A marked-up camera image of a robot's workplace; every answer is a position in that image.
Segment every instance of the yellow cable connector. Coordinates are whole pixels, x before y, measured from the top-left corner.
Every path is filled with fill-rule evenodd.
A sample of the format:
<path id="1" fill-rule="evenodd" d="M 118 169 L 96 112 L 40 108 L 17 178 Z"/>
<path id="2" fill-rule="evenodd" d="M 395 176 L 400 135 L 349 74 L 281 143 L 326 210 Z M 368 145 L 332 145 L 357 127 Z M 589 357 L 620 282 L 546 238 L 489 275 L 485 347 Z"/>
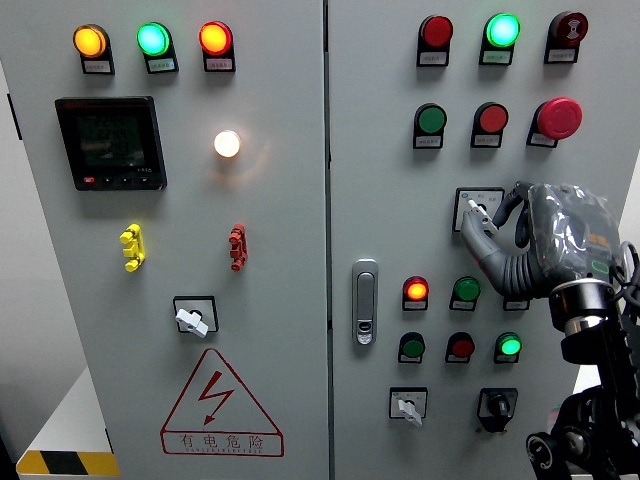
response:
<path id="1" fill-rule="evenodd" d="M 120 243 L 124 244 L 122 254 L 129 259 L 124 266 L 125 270 L 135 272 L 146 258 L 140 225 L 137 223 L 129 225 L 120 235 Z"/>

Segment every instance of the green indicator light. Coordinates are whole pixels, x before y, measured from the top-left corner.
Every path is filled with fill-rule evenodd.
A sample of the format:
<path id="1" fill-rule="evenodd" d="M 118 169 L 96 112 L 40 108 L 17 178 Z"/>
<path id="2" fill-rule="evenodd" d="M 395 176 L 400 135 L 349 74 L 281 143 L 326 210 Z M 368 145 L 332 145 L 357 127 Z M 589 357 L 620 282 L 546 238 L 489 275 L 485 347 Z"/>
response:
<path id="1" fill-rule="evenodd" d="M 473 302 L 480 296 L 480 284 L 475 278 L 461 278 L 453 287 L 453 293 L 463 302 Z"/>
<path id="2" fill-rule="evenodd" d="M 510 47 L 520 35 L 520 22 L 518 17 L 510 13 L 500 13 L 487 25 L 487 40 L 494 47 Z"/>
<path id="3" fill-rule="evenodd" d="M 515 333 L 505 333 L 498 337 L 498 346 L 503 355 L 515 355 L 522 349 L 522 342 Z"/>
<path id="4" fill-rule="evenodd" d="M 138 29 L 138 45 L 147 55 L 162 55 L 169 49 L 169 44 L 169 32 L 159 23 L 146 23 Z"/>
<path id="5" fill-rule="evenodd" d="M 445 123 L 444 112 L 436 107 L 425 108 L 418 117 L 418 125 L 426 133 L 436 133 Z"/>
<path id="6" fill-rule="evenodd" d="M 418 340 L 409 340 L 402 346 L 402 352 L 409 358 L 417 358 L 424 353 L 424 345 Z"/>
<path id="7" fill-rule="evenodd" d="M 604 262 L 600 262 L 598 260 L 594 260 L 591 262 L 591 268 L 593 268 L 596 272 L 604 273 L 605 275 L 609 275 L 609 265 Z"/>

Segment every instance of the selector switch knob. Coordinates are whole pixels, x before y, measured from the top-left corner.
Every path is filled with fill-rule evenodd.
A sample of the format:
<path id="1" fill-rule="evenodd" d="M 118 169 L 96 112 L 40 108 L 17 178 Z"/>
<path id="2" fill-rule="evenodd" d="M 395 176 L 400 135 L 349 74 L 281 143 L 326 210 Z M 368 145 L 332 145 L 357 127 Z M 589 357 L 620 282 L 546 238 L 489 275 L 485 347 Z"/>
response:
<path id="1" fill-rule="evenodd" d="M 422 363 L 422 355 L 426 347 L 424 338 L 418 332 L 405 333 L 400 339 L 398 350 L 398 362 L 400 363 Z"/>
<path id="2" fill-rule="evenodd" d="M 494 417 L 507 417 L 510 409 L 509 400 L 502 394 L 494 395 L 489 398 L 487 408 Z"/>

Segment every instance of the lightning bolt symbol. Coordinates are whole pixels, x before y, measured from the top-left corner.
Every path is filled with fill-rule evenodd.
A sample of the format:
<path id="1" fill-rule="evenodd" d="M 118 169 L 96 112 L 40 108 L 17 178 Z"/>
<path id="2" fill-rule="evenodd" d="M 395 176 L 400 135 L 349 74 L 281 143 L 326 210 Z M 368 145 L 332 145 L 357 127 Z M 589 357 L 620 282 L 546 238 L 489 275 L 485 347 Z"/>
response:
<path id="1" fill-rule="evenodd" d="M 198 398 L 198 401 L 202 401 L 202 400 L 208 400 L 210 398 L 224 397 L 222 399 L 222 401 L 220 402 L 220 404 L 218 405 L 218 407 L 213 411 L 213 413 L 211 415 L 207 415 L 205 417 L 204 425 L 208 425 L 208 424 L 210 424 L 211 422 L 213 422 L 215 420 L 214 415 L 216 414 L 216 412 L 218 410 L 220 410 L 220 407 L 222 407 L 222 405 L 224 405 L 224 402 L 229 400 L 229 397 L 234 392 L 234 390 L 226 390 L 224 392 L 218 392 L 218 393 L 213 393 L 213 394 L 211 393 L 211 389 L 218 382 L 218 380 L 220 380 L 220 377 L 222 377 L 222 372 L 216 371 L 213 374 L 213 376 L 211 377 L 211 380 L 209 380 L 209 383 L 207 384 L 205 389 L 200 394 L 200 398 Z"/>

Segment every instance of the illuminated green light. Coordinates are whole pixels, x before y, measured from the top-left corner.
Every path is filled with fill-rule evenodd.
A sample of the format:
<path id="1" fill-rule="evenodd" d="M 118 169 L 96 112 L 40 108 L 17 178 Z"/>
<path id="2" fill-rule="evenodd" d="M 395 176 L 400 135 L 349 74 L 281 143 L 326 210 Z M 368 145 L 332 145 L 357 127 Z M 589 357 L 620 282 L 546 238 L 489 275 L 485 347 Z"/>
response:
<path id="1" fill-rule="evenodd" d="M 500 13 L 487 25 L 487 40 L 494 47 L 510 47 L 520 35 L 520 22 L 518 17 L 510 13 Z"/>
<path id="2" fill-rule="evenodd" d="M 159 23 L 145 23 L 138 29 L 138 45 L 147 55 L 162 55 L 170 43 L 169 32 Z"/>
<path id="3" fill-rule="evenodd" d="M 498 337 L 498 346 L 503 355 L 516 355 L 522 349 L 522 342 L 515 333 L 505 333 Z"/>

